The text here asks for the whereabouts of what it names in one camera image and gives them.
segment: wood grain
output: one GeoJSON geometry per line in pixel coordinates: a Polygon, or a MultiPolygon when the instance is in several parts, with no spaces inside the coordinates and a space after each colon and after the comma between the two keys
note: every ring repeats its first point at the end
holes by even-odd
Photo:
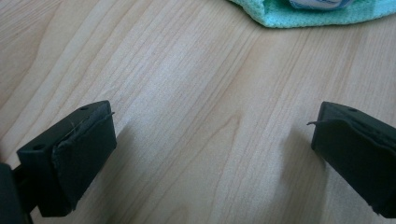
{"type": "Polygon", "coordinates": [[[310,149],[322,101],[396,126],[396,17],[275,30],[224,0],[0,1],[0,161],[78,106],[119,145],[35,223],[396,223],[310,149]]]}

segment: mint green fabric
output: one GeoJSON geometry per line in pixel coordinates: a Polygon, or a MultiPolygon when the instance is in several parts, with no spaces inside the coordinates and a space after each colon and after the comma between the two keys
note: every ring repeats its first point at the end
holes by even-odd
{"type": "Polygon", "coordinates": [[[230,0],[266,27],[292,28],[351,24],[388,16],[396,12],[396,0],[355,0],[335,11],[293,8],[288,0],[230,0]]]}

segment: light wood surface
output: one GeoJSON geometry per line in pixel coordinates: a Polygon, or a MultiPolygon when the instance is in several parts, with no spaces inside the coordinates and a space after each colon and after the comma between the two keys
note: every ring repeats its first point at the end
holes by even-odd
{"type": "Polygon", "coordinates": [[[320,103],[396,126],[396,16],[261,27],[225,0],[0,1],[0,161],[81,105],[118,147],[35,223],[396,223],[310,149],[320,103]]]}

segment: black plastic piece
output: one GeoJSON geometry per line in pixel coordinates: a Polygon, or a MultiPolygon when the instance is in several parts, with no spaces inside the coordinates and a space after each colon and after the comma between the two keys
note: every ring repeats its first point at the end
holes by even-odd
{"type": "Polygon", "coordinates": [[[112,114],[109,101],[85,105],[18,151],[43,217],[76,208],[117,145],[112,114]]]}
{"type": "Polygon", "coordinates": [[[30,216],[22,209],[11,168],[0,163],[0,223],[26,224],[30,216]]]}
{"type": "Polygon", "coordinates": [[[361,111],[320,107],[312,148],[383,217],[396,217],[396,129],[361,111]]]}

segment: turquoise towel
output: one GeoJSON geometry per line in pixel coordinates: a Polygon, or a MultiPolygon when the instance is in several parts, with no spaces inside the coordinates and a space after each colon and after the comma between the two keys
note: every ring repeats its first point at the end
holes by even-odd
{"type": "Polygon", "coordinates": [[[288,0],[230,0],[267,27],[292,28],[369,21],[396,12],[396,0],[355,0],[334,11],[293,8],[288,0]]]}

